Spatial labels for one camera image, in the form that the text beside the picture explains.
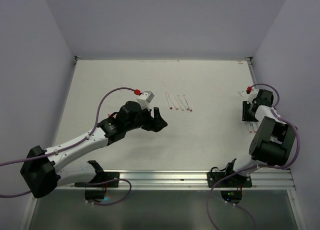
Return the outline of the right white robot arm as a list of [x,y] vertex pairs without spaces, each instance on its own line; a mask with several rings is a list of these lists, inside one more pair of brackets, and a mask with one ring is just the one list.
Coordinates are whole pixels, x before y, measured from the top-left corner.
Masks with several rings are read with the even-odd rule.
[[274,93],[265,89],[246,90],[248,98],[242,103],[242,121],[257,125],[248,155],[227,164],[223,182],[235,186],[242,177],[249,177],[260,168],[287,168],[296,141],[293,126],[277,113]]

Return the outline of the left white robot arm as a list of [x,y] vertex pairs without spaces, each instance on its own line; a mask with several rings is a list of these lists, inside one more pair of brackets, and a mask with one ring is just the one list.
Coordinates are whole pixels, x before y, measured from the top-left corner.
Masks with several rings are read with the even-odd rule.
[[96,161],[87,161],[78,170],[68,171],[67,165],[100,148],[107,147],[135,129],[159,132],[167,127],[159,108],[142,108],[135,101],[128,101],[118,112],[97,123],[92,130],[59,146],[29,150],[20,170],[35,198],[42,198],[56,187],[80,183],[99,186],[104,181],[102,167]]

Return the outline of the white pen magenta tip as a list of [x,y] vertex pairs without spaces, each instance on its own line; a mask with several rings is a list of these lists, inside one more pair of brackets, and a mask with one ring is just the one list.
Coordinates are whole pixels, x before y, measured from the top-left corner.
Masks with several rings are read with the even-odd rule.
[[187,97],[186,95],[184,95],[183,97],[184,97],[185,102],[186,102],[186,104],[187,104],[187,109],[188,109],[188,111],[193,112],[193,109],[192,109],[192,106],[191,106],[191,103],[190,103],[188,97]]

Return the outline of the white pen grey tip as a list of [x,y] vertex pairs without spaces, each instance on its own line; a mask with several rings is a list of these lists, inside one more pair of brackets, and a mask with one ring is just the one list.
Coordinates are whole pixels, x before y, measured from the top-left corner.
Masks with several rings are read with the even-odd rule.
[[187,105],[187,103],[186,103],[185,101],[183,101],[182,98],[181,98],[179,95],[178,95],[177,97],[178,97],[180,103],[182,104],[183,108],[184,108],[186,111],[189,111],[190,108],[189,108],[189,106]]

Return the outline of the white pen red tip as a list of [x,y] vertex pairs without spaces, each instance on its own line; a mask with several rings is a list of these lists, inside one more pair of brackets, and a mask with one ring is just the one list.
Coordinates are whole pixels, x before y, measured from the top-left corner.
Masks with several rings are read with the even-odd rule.
[[169,107],[170,110],[172,110],[173,107],[172,107],[172,104],[171,104],[171,101],[170,101],[170,98],[169,98],[167,92],[165,93],[165,96],[166,96],[166,101],[167,101],[168,107]]

